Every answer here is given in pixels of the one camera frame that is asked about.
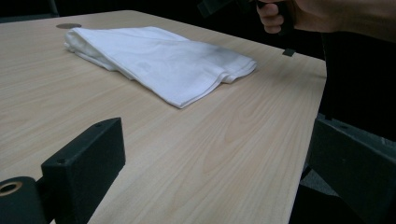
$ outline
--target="black object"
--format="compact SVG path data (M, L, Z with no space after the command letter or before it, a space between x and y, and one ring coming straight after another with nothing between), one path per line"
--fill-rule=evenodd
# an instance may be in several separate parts
M92 125L41 165L0 183L0 223L87 223L125 164L120 118Z
M289 56L289 57L292 57L295 52L296 51L294 49L285 49L285 51L283 51L282 54L286 55L286 56Z
M396 223L396 143L318 114L307 157L365 223Z

